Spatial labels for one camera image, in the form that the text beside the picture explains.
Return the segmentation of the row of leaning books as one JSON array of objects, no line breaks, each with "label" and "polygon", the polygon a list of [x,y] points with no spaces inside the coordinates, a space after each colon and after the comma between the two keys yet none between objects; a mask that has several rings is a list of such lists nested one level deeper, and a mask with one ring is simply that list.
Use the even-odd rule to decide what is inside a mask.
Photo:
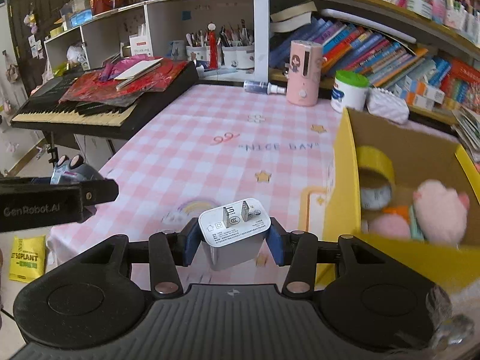
[{"label": "row of leaning books", "polygon": [[[295,54],[293,41],[320,47],[320,57]],[[425,56],[424,49],[410,49],[392,36],[369,28],[310,18],[270,51],[269,66],[283,69],[292,79],[296,73],[303,73],[307,59],[312,62],[308,78],[317,84],[325,77],[333,77],[337,71],[346,71],[363,75],[368,83],[378,87],[404,74]]]}]

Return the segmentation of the yellow tape roll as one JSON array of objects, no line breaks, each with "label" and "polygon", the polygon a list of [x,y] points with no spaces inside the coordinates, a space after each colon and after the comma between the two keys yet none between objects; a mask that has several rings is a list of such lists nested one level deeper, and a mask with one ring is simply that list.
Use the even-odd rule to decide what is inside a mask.
[{"label": "yellow tape roll", "polygon": [[356,148],[360,181],[360,203],[367,211],[389,205],[395,191],[395,170],[390,158],[371,145]]}]

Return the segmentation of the pink humidifier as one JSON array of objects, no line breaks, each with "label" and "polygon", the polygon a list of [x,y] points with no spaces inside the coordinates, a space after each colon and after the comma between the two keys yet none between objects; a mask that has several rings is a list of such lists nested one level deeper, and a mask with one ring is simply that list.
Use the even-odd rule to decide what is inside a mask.
[{"label": "pink humidifier", "polygon": [[288,102],[300,107],[317,104],[322,63],[321,44],[301,40],[291,42],[286,87]]}]

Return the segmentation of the white jar green lid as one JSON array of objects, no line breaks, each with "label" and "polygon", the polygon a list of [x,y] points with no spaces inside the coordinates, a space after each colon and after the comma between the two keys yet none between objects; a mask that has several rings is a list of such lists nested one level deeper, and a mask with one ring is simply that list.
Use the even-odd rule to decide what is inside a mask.
[{"label": "white jar green lid", "polygon": [[346,70],[337,70],[334,77],[330,105],[342,113],[344,108],[363,111],[368,93],[366,76]]}]

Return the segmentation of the red papers pile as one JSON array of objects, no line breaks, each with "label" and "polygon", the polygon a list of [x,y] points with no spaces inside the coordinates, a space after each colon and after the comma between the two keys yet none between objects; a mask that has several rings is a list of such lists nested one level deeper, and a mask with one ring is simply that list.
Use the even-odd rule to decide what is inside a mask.
[{"label": "red papers pile", "polygon": [[58,102],[128,107],[145,93],[167,91],[183,72],[197,74],[194,64],[187,61],[126,58],[113,65],[109,76],[105,76],[103,70],[84,73]]}]

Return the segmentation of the pink chick plush toy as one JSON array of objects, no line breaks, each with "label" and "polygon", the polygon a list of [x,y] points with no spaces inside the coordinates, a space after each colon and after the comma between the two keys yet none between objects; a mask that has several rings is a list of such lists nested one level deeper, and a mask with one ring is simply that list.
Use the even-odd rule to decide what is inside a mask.
[{"label": "pink chick plush toy", "polygon": [[368,233],[391,239],[410,239],[409,207],[384,207],[378,217],[368,222]]}]

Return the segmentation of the white pen holder cups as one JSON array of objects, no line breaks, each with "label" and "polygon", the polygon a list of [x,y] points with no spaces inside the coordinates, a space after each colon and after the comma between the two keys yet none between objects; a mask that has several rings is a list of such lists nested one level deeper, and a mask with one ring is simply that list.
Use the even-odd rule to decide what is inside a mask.
[{"label": "white pen holder cups", "polygon": [[[209,46],[186,46],[187,59],[210,62]],[[218,64],[228,68],[240,70],[253,69],[255,67],[255,46],[218,46]]]}]

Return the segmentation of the grey mouse toy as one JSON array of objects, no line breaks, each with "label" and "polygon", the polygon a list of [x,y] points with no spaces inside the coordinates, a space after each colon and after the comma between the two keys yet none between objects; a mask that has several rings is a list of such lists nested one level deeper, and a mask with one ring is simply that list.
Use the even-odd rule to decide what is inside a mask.
[{"label": "grey mouse toy", "polygon": [[81,154],[73,158],[63,155],[54,166],[50,183],[52,185],[74,184],[77,182],[102,180],[103,176],[85,162]]}]

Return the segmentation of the stack of papers and magazines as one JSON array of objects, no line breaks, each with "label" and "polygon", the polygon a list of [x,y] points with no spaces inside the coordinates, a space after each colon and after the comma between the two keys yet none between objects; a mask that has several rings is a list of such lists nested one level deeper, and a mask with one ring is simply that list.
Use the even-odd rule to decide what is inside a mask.
[{"label": "stack of papers and magazines", "polygon": [[452,129],[456,132],[463,143],[466,144],[472,155],[479,155],[479,114],[462,106],[452,112],[456,123]]}]

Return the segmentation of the yellow cardboard box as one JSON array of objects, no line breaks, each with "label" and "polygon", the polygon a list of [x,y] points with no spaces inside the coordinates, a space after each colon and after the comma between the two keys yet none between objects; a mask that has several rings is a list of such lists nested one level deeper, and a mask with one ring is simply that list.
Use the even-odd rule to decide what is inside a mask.
[{"label": "yellow cardboard box", "polygon": [[[391,160],[393,206],[411,205],[414,191],[426,180],[438,180],[469,196],[467,228],[459,245],[396,241],[361,231],[361,222],[375,216],[360,205],[357,152],[363,146],[374,147]],[[479,279],[479,170],[462,145],[368,113],[344,111],[334,142],[328,186],[323,226],[310,223],[308,227],[321,240],[333,242],[342,234],[358,236],[450,293]]]}]

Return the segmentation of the orange white medicine box upper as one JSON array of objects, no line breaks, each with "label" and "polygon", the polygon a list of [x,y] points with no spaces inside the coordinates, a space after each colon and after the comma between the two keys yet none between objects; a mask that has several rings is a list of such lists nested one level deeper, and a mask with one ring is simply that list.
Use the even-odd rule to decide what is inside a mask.
[{"label": "orange white medicine box upper", "polygon": [[409,93],[418,94],[438,104],[443,104],[445,98],[445,93],[440,88],[432,86],[423,80],[414,80],[410,76],[405,77],[403,88]]}]

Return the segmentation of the pink paw plush toy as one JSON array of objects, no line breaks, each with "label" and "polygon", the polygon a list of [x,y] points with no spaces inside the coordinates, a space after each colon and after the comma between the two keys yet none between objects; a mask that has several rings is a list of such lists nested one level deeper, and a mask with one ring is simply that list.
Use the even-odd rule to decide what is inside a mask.
[{"label": "pink paw plush toy", "polygon": [[413,208],[428,242],[459,245],[465,236],[470,198],[439,180],[426,180],[413,193]]}]

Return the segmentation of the yellow plastic bag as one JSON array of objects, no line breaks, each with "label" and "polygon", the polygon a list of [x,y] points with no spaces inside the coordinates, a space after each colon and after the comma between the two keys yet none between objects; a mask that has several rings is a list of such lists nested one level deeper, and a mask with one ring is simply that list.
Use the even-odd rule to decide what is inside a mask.
[{"label": "yellow plastic bag", "polygon": [[10,253],[9,279],[31,283],[46,269],[46,237],[19,238],[15,236]]}]

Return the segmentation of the white quilted purse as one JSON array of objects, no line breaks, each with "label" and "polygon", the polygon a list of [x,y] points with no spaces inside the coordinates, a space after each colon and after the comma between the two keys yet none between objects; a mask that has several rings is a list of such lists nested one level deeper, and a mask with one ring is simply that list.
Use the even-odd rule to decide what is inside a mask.
[{"label": "white quilted purse", "polygon": [[368,113],[373,116],[382,117],[397,125],[408,122],[407,102],[384,88],[370,88],[366,104]]}]

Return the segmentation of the black electronic keyboard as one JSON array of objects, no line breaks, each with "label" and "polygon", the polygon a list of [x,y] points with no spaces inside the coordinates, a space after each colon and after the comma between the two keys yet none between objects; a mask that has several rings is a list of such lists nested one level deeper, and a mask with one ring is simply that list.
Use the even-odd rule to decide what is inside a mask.
[{"label": "black electronic keyboard", "polygon": [[41,86],[11,119],[14,128],[128,140],[198,80],[191,62],[163,59],[118,90],[102,71],[71,72]]}]

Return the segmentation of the orange white medicine box lower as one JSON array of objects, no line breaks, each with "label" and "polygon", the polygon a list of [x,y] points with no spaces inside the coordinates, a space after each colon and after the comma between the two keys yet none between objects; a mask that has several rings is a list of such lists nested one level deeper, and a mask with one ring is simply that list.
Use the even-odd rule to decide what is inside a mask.
[{"label": "orange white medicine box lower", "polygon": [[402,100],[405,100],[405,102],[410,106],[419,107],[427,111],[432,111],[434,108],[433,100],[429,100],[418,94],[409,93],[404,88],[401,88],[399,85],[394,85],[393,94],[401,98]]}]

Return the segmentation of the white power adapter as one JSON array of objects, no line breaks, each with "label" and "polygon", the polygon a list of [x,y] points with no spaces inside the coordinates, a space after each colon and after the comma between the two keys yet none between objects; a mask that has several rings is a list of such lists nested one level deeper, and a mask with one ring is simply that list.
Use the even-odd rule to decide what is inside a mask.
[{"label": "white power adapter", "polygon": [[204,211],[198,221],[208,263],[217,272],[256,258],[271,227],[268,212],[253,197]]}]

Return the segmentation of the spray bottle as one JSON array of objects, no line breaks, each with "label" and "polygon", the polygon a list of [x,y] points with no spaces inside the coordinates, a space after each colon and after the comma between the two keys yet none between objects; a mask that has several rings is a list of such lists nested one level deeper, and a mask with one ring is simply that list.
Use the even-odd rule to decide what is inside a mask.
[{"label": "spray bottle", "polygon": [[285,95],[287,89],[269,82],[260,82],[254,80],[246,80],[243,83],[243,88],[247,93],[253,94],[280,94]]}]

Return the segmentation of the orange white medicine box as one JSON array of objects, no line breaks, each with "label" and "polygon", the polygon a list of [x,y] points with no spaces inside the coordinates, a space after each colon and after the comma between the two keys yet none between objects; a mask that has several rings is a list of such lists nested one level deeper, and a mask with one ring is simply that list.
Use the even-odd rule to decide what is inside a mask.
[{"label": "orange white medicine box", "polygon": [[418,94],[438,104],[443,104],[445,98],[445,93],[440,88],[432,86],[423,80],[414,80],[410,76],[405,77],[403,88],[409,93]]},{"label": "orange white medicine box", "polygon": [[399,85],[394,85],[393,94],[401,98],[402,100],[405,100],[405,102],[410,106],[419,107],[427,111],[432,111],[434,108],[433,100],[429,100],[418,94],[409,93],[404,88],[401,88]]}]

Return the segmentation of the pink checkered tablecloth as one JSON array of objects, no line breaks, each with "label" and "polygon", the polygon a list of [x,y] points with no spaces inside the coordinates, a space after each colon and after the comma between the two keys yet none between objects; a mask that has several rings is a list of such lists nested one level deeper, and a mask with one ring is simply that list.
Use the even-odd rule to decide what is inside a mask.
[{"label": "pink checkered tablecloth", "polygon": [[[53,227],[49,250],[65,263],[115,234],[143,242],[248,197],[284,229],[319,238],[308,227],[323,226],[342,115],[326,100],[301,107],[279,95],[195,85],[103,166],[119,186],[117,199],[99,205],[86,222]],[[414,122],[398,126],[456,143]]]}]

